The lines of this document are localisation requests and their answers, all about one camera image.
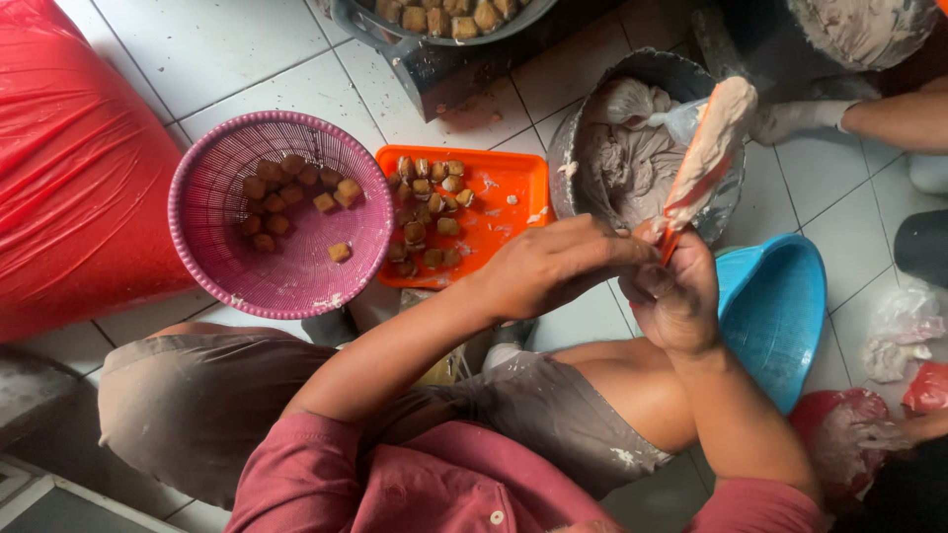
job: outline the pink plastic basket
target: pink plastic basket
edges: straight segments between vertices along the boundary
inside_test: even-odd
[[[320,213],[313,194],[289,206],[287,233],[273,253],[241,235],[249,215],[243,178],[256,162],[299,154],[351,177],[363,197],[349,210]],[[301,113],[261,111],[228,120],[184,155],[172,180],[168,220],[185,267],[218,300],[251,315],[293,320],[349,302],[382,265],[392,236],[392,196],[372,155],[333,124]],[[333,263],[327,248],[347,243]]]

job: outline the orange tray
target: orange tray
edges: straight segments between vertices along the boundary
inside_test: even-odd
[[[483,267],[501,246],[527,227],[546,226],[554,220],[553,210],[549,207],[549,175],[542,157],[389,144],[379,149],[375,159],[382,167],[382,172],[389,175],[395,171],[400,156],[411,156],[412,161],[419,157],[432,162],[448,159],[462,161],[465,174],[461,179],[465,188],[474,192],[474,203],[468,208],[460,207],[456,212],[444,215],[458,221],[461,225],[460,235],[445,237],[438,234],[434,225],[426,227],[427,248],[456,248],[461,253],[460,264],[454,268],[441,266],[432,270],[422,265],[423,252],[414,252],[409,261],[418,265],[418,273],[413,278],[401,278],[395,273],[394,266],[386,261],[378,271],[378,280],[385,285],[444,288]],[[441,195],[455,195],[446,192],[441,184],[435,186],[435,191]],[[517,197],[517,205],[507,203],[507,196],[511,194]],[[403,207],[397,197],[392,202],[396,211]],[[415,199],[408,201],[411,209],[420,203]],[[536,216],[535,220],[527,224],[531,215]],[[433,215],[436,223],[440,216]],[[404,238],[404,231],[395,228],[392,240]]]

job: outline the maroon shirt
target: maroon shirt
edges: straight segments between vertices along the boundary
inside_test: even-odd
[[[247,461],[225,531],[523,531],[614,520],[545,459],[481,426],[447,422],[379,446],[356,477],[359,432],[315,414],[277,422]],[[777,482],[719,487],[686,531],[811,533],[819,508]]]

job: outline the red plastic bag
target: red plastic bag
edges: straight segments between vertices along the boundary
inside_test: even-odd
[[[0,2],[0,50],[0,342],[193,287],[138,94],[51,0]]]
[[[948,364],[924,363],[902,396],[902,403],[916,413],[948,407]]]
[[[796,432],[799,433],[800,440],[807,447],[811,459],[816,453],[817,432],[822,427],[827,415],[841,404],[848,404],[863,419],[888,418],[889,416],[885,400],[868,389],[817,391],[803,396],[787,419],[796,429]],[[876,473],[882,467],[886,452],[882,450],[862,450],[859,455],[864,464],[865,472],[854,475],[846,483],[827,480],[824,475],[825,472],[821,472],[818,467],[819,462],[813,461],[827,498],[837,499],[855,496],[868,487],[869,482],[875,478]]]

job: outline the blue basket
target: blue basket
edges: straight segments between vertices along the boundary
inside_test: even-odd
[[[777,235],[718,258],[720,330],[784,414],[800,397],[823,329],[827,276],[805,237]]]

